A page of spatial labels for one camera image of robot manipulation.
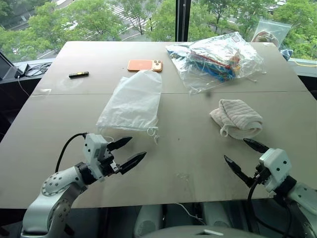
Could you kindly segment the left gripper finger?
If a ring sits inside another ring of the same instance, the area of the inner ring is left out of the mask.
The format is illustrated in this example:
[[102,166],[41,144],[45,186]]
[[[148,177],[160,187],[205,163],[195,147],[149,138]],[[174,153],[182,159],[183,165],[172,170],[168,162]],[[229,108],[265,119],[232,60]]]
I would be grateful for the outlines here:
[[146,151],[140,152],[128,159],[128,161],[120,166],[119,172],[123,175],[137,166],[145,157]]
[[132,136],[122,137],[121,139],[119,139],[117,141],[113,141],[113,142],[107,144],[106,147],[109,151],[117,150],[117,149],[123,147],[124,145],[126,145],[132,138],[133,138]]

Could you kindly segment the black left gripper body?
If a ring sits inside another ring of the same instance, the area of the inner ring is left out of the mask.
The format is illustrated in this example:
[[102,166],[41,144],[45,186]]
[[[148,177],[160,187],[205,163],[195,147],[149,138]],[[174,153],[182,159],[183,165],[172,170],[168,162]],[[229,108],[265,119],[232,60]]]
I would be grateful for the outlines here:
[[117,174],[120,170],[120,165],[114,161],[114,155],[112,154],[112,151],[115,149],[118,149],[116,143],[109,143],[101,151],[100,168],[104,177]]

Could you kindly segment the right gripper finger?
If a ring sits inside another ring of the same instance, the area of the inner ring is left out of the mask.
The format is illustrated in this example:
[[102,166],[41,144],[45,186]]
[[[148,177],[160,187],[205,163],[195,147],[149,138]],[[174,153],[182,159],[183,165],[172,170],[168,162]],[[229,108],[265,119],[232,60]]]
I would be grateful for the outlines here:
[[268,149],[269,147],[265,146],[264,144],[260,143],[260,142],[257,142],[253,139],[250,139],[250,138],[244,138],[243,141],[249,146],[251,147],[253,150],[261,153],[261,154],[264,154]]
[[255,178],[249,177],[245,173],[243,173],[240,166],[234,161],[232,161],[229,157],[224,155],[224,159],[227,165],[230,167],[230,169],[234,172],[234,174],[238,178],[240,178],[246,184],[247,187],[251,187],[256,182]]

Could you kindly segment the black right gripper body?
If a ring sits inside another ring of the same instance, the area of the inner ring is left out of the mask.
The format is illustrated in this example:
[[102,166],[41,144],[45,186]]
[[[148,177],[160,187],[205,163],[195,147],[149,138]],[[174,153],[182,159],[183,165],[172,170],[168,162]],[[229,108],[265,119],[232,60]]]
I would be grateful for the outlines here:
[[270,171],[263,164],[258,164],[256,166],[256,171],[253,177],[253,184],[265,183],[270,177]]

